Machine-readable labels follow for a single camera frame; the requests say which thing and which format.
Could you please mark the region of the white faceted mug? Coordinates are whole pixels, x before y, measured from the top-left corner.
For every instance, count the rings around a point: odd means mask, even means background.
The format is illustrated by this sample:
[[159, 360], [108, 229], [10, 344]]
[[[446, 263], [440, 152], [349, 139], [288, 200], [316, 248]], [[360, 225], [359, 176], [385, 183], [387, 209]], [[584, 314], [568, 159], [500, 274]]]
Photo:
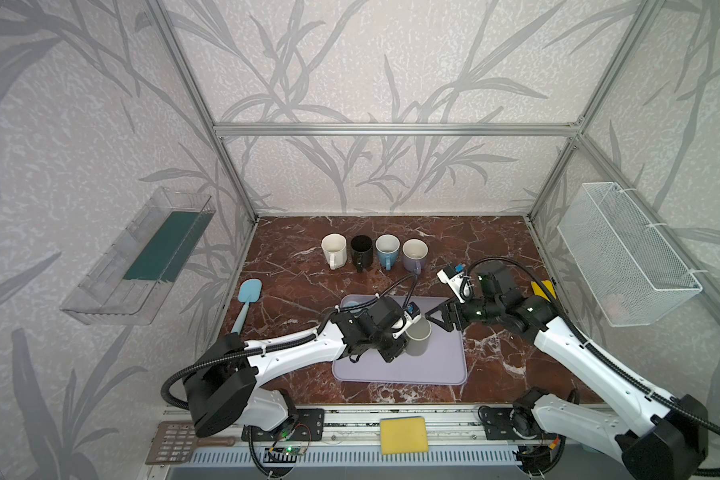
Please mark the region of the white faceted mug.
[[331, 270], [337, 270], [347, 262], [347, 240], [339, 233], [326, 235], [321, 241], [321, 249]]

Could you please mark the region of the black mug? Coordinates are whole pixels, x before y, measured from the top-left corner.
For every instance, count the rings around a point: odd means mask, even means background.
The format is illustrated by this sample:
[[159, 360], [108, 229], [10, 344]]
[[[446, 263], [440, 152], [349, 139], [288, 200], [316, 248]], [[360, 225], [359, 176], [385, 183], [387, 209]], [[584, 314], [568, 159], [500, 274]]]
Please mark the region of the black mug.
[[357, 235], [351, 239], [351, 260], [358, 273], [367, 271], [373, 263], [373, 240], [367, 235]]

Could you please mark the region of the grey mug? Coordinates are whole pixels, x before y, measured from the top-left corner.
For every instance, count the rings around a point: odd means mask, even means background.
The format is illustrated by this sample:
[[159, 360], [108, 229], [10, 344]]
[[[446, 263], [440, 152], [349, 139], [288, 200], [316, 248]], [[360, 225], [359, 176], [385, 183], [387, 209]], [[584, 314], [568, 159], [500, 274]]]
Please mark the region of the grey mug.
[[432, 326], [427, 319], [423, 318], [413, 323], [404, 332], [406, 354], [414, 357], [422, 356], [428, 348], [431, 335]]

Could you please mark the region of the blue polka dot mug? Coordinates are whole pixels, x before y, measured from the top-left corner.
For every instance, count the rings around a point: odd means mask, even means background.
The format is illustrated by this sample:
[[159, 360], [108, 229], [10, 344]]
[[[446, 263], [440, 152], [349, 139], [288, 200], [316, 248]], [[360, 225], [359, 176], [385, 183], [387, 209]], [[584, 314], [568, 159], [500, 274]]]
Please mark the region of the blue polka dot mug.
[[380, 266], [390, 271], [397, 261], [399, 249], [401, 243], [400, 240], [392, 234], [380, 235], [375, 241], [375, 248]]

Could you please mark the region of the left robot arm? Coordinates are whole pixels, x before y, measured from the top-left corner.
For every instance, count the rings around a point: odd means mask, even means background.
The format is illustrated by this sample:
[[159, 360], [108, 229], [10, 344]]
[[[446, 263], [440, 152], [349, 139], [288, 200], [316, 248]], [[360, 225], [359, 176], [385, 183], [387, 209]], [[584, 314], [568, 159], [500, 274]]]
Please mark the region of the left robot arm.
[[314, 364], [357, 361], [370, 350], [392, 362], [406, 348], [407, 331], [423, 318], [411, 298], [397, 302], [383, 291], [357, 305], [336, 305], [316, 327], [293, 334], [244, 341], [230, 333], [169, 376], [160, 395], [190, 413], [199, 438], [232, 425], [266, 432], [289, 429], [297, 420], [293, 401], [265, 384]]

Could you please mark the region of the lavender mug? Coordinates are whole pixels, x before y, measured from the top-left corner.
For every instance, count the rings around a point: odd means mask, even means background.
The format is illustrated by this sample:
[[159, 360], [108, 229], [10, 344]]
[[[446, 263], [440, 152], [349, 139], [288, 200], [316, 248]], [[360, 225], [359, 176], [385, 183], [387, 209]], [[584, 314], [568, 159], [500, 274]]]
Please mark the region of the lavender mug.
[[421, 275], [425, 267], [429, 248], [427, 244], [419, 239], [409, 239], [402, 246], [403, 266], [416, 275]]

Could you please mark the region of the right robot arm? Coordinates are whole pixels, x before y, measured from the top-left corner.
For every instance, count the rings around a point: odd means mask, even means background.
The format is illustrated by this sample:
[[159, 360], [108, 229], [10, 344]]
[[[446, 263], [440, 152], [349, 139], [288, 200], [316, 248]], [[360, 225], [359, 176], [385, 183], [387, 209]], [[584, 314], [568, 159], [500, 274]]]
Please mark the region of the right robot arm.
[[671, 395], [601, 349], [565, 317], [549, 290], [526, 296], [511, 277], [499, 277], [503, 265], [518, 261], [480, 262], [491, 267], [447, 265], [438, 272], [453, 295], [437, 306], [436, 325], [463, 331], [474, 323], [498, 324], [565, 366], [612, 410], [604, 414], [531, 389], [515, 402], [516, 415], [608, 455], [635, 479], [720, 477], [720, 467], [702, 465], [709, 436], [720, 437], [720, 426], [709, 421], [702, 403], [691, 395]]

